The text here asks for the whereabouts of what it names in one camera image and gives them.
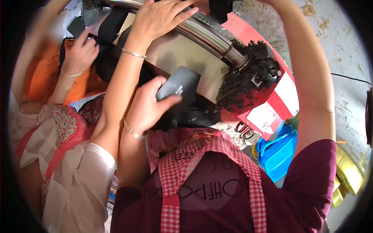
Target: maroon shirt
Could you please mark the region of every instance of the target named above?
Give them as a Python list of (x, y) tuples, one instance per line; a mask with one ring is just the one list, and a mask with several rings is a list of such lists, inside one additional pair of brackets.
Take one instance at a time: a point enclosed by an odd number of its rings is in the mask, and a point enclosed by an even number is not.
[[(290, 164), (281, 189), (261, 172), (268, 232), (317, 232), (332, 202), (336, 143), (320, 140)], [(228, 156), (207, 152), (179, 189), (180, 232), (254, 232), (248, 178)], [(160, 232), (158, 170), (143, 190), (120, 188), (111, 232)]]

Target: red machine part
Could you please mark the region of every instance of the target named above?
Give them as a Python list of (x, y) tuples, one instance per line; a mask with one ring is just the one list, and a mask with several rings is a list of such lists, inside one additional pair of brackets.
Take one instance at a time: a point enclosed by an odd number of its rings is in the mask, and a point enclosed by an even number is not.
[(250, 25), (234, 13), (228, 14), (228, 21), (222, 24), (245, 44), (250, 40), (264, 41), (272, 49), (274, 59), (279, 63), (281, 76), (278, 84), (272, 84), (269, 89), (251, 91), (250, 98), (244, 101), (247, 111), (234, 115), (222, 110), (223, 122), (236, 127), (242, 121), (261, 137), (268, 140), (283, 120), (295, 116), (299, 110), (298, 94), (295, 88), (294, 77), (285, 62), (273, 47)]

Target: red gingham apron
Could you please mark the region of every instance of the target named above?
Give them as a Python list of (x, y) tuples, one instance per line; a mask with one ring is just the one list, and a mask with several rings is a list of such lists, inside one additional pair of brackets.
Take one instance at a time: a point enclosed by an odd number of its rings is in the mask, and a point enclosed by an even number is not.
[(167, 133), (148, 133), (151, 173), (158, 167), (163, 190), (161, 232), (180, 232), (178, 190), (207, 151), (227, 155), (249, 178), (250, 207), (255, 232), (267, 231), (266, 205), (259, 167), (245, 155), (228, 134), (211, 128), (178, 128)]

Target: metal bolt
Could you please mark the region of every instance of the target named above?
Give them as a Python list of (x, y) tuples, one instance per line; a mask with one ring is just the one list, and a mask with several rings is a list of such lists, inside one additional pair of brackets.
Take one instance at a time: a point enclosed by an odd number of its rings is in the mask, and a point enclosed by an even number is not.
[(269, 73), (273, 76), (281, 76), (281, 71), (277, 69), (270, 69)]

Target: machine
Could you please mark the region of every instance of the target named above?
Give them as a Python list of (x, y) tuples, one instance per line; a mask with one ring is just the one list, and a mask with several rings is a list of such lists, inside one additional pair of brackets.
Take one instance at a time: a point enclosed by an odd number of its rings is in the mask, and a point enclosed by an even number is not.
[[(144, 0), (106, 3), (135, 14)], [(130, 26), (133, 18), (124, 24)], [(234, 128), (243, 122), (254, 132), (251, 135), (264, 140), (299, 110), (294, 78), (285, 62), (234, 13), (222, 25), (197, 13), (154, 40), (146, 55), (148, 63), (165, 73), (186, 66), (200, 74), (197, 93), (208, 100), (206, 111), (221, 110), (222, 121)]]

